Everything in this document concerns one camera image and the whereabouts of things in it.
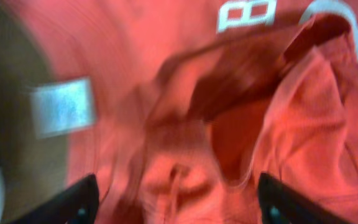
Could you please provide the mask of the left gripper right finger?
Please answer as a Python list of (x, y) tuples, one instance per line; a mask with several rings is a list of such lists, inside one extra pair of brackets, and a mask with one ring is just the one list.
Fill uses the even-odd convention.
[(268, 173), (261, 173), (257, 188), (263, 224), (346, 224)]

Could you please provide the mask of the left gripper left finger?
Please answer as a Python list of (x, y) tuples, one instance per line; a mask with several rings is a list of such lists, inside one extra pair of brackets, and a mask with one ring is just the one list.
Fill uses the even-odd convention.
[(96, 176), (90, 174), (11, 223), (93, 224), (98, 208), (98, 184)]

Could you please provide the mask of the orange soccer t-shirt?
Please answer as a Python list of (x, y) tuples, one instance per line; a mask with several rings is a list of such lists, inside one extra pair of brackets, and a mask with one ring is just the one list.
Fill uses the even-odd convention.
[(358, 223), (358, 1), (6, 1), (87, 77), (98, 223), (260, 223), (264, 172)]

